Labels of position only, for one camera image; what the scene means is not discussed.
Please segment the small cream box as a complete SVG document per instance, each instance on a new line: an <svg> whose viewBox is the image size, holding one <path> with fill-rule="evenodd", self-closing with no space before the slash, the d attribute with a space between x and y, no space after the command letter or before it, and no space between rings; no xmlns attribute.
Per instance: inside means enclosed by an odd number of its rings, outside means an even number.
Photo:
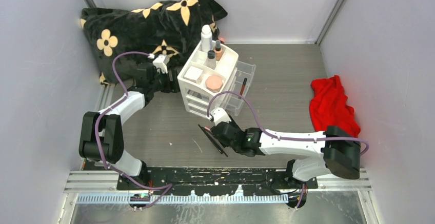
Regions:
<svg viewBox="0 0 435 224"><path fill-rule="evenodd" d="M203 70L195 66L190 66L183 78L193 83L200 84L203 78Z"/></svg>

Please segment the white plastic drawer organizer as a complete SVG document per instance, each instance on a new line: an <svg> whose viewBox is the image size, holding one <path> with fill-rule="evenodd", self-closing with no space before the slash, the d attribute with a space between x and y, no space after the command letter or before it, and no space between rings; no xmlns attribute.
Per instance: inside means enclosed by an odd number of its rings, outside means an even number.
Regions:
<svg viewBox="0 0 435 224"><path fill-rule="evenodd" d="M222 56L215 67L207 65L207 52L198 43L186 61L177 79L187 112L202 118L207 117L209 101L216 94L231 91L235 86L235 74L239 54L222 45Z"/></svg>

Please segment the clear top drawer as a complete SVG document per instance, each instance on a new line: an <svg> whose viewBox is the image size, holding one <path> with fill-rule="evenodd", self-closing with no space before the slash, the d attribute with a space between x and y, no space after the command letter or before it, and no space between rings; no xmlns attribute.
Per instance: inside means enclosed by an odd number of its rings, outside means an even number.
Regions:
<svg viewBox="0 0 435 224"><path fill-rule="evenodd" d="M232 85L229 90L245 97L252 84L255 71L256 65L238 61L236 64L236 72L232 79ZM238 116L244 105L244 101L236 95L225 94L224 104L227 112Z"/></svg>

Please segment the black cap clear bottle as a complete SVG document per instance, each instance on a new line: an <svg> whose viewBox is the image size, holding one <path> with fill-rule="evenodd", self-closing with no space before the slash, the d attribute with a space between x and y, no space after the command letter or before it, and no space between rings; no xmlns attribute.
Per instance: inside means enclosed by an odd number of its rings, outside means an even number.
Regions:
<svg viewBox="0 0 435 224"><path fill-rule="evenodd" d="M205 66L207 66L210 69L216 68L216 54L213 50L209 50L207 52L207 58L204 63Z"/></svg>

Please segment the beige foundation bottle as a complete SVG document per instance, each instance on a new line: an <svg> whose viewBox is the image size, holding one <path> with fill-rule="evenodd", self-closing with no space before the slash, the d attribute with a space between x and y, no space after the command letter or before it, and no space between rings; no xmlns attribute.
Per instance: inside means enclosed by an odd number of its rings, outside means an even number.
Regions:
<svg viewBox="0 0 435 224"><path fill-rule="evenodd" d="M219 61L223 55L222 43L220 40L215 41L214 52L215 52L216 61Z"/></svg>

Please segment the dark red lip gloss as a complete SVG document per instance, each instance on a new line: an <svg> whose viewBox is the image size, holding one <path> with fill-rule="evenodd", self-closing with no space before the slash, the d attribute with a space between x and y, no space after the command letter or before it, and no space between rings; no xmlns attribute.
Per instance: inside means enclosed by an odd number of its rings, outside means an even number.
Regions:
<svg viewBox="0 0 435 224"><path fill-rule="evenodd" d="M240 95L239 99L241 99L241 97L244 96L247 81L248 81L248 78L244 78L243 79L243 82L242 82L242 85L241 85L241 88L240 88L240 92L239 92L239 95Z"/></svg>

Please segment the white spray bottle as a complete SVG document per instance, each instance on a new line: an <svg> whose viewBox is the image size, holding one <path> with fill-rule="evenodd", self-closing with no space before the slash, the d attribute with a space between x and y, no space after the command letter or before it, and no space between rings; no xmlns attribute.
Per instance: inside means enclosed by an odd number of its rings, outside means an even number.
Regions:
<svg viewBox="0 0 435 224"><path fill-rule="evenodd" d="M212 31L209 25L202 26L201 49L203 52L212 50Z"/></svg>

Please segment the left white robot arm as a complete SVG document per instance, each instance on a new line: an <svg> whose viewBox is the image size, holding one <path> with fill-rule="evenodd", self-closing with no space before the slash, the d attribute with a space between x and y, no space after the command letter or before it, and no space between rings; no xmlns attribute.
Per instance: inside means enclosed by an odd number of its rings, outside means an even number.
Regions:
<svg viewBox="0 0 435 224"><path fill-rule="evenodd" d="M122 125L135 112L146 107L156 92L180 91L176 68L159 68L150 63L139 69L128 93L111 107L83 116L79 155L93 161L106 161L110 168L130 176L129 182L138 190L149 185L146 163L125 150Z"/></svg>

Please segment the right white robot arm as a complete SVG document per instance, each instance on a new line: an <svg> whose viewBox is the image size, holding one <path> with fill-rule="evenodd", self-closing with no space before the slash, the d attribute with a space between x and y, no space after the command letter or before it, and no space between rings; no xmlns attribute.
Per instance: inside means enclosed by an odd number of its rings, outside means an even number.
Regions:
<svg viewBox="0 0 435 224"><path fill-rule="evenodd" d="M343 179L359 179L361 141L338 126L311 133L283 133L269 129L242 130L230 117L201 130L218 149L230 147L248 157L286 154L298 156L288 162L286 185L296 189L308 180L332 174Z"/></svg>

